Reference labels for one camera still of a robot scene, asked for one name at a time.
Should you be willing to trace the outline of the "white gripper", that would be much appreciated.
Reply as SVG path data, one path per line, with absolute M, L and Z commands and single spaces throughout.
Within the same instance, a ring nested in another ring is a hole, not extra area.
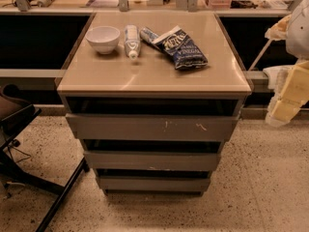
M 286 15 L 265 32 L 269 40 L 287 39 L 291 15 Z M 265 121 L 273 127 L 291 122 L 300 108 L 309 101 L 309 61 L 290 66 L 275 66 L 263 69 L 267 75 L 269 90 L 274 92 L 267 106 Z

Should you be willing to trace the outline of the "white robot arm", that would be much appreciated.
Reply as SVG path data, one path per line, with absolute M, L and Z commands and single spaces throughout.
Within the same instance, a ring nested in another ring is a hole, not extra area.
M 287 52 L 297 58 L 294 65 L 278 72 L 267 107 L 266 123 L 281 127 L 309 101 L 309 0 L 302 0 L 291 14 L 268 28 L 265 37 L 284 40 Z

